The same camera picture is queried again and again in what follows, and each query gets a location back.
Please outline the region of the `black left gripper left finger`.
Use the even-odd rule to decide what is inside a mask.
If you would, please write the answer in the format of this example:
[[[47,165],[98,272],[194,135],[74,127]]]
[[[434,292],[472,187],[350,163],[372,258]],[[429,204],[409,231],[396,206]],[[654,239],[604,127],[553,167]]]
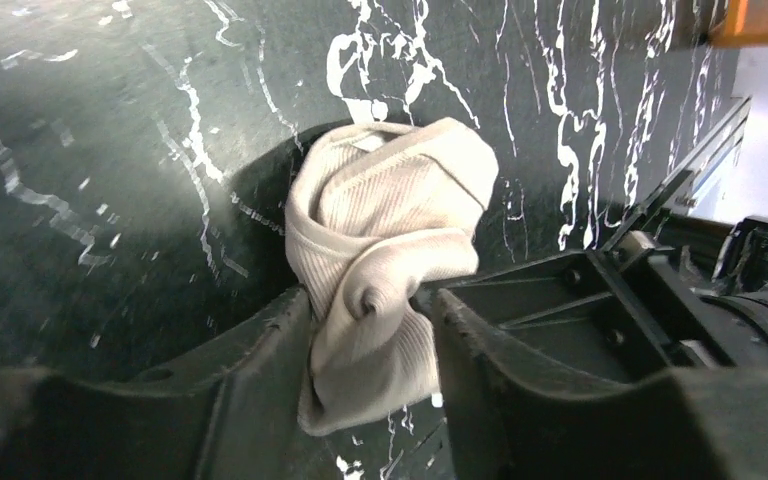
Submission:
[[[128,382],[0,368],[0,479],[277,479],[297,432],[310,304],[250,319]]]

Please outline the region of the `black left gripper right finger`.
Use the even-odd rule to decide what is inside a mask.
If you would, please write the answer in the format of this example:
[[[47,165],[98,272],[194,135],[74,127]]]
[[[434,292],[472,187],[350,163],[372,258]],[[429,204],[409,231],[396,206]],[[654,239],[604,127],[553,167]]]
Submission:
[[[768,479],[768,369],[618,384],[494,329],[445,289],[433,324],[460,479]]]

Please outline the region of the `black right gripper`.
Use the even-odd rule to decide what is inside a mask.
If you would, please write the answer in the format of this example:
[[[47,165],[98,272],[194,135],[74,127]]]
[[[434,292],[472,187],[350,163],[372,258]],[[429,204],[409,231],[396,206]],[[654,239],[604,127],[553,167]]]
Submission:
[[[413,306],[430,314],[448,289],[493,329],[621,383],[673,364],[768,368],[768,218],[643,216],[600,251],[429,281]]]

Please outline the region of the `grey beige underwear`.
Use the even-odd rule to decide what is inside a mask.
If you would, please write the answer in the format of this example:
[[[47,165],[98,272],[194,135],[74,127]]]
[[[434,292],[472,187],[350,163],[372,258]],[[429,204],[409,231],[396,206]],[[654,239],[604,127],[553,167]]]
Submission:
[[[374,122],[311,147],[285,208],[286,256],[315,321],[298,420],[312,436],[371,423],[439,390],[425,282],[474,274],[499,167],[465,124]]]

